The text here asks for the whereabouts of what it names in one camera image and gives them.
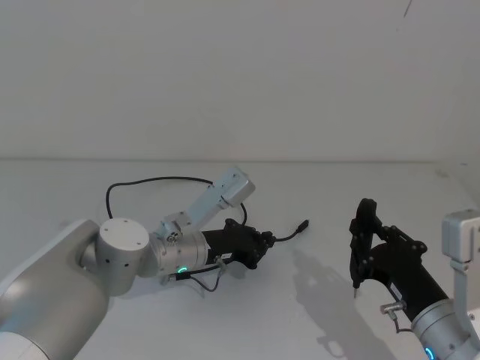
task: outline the robotic arm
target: robotic arm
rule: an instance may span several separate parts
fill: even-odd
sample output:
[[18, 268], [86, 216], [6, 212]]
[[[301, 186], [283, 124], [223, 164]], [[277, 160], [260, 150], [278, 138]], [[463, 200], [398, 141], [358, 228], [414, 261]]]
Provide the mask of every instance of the robotic arm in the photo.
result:
[[[384, 284], [395, 303], [380, 310], [397, 332], [413, 332], [430, 360], [480, 359], [480, 284], [472, 276], [480, 270], [480, 212], [450, 214], [442, 223], [442, 252], [455, 271], [450, 299], [422, 265], [427, 246], [396, 226], [383, 226], [376, 210], [376, 202], [363, 199], [350, 224], [354, 294], [364, 280]], [[372, 248], [373, 235], [385, 243]], [[406, 314], [411, 330], [399, 329], [395, 311]]]
[[200, 230], [254, 190], [247, 175], [232, 168], [151, 234], [124, 218], [71, 224], [0, 284], [0, 359], [73, 359], [107, 314], [110, 296], [125, 294], [137, 275], [180, 280], [232, 261], [255, 269], [276, 241], [271, 232], [232, 219], [222, 230]]

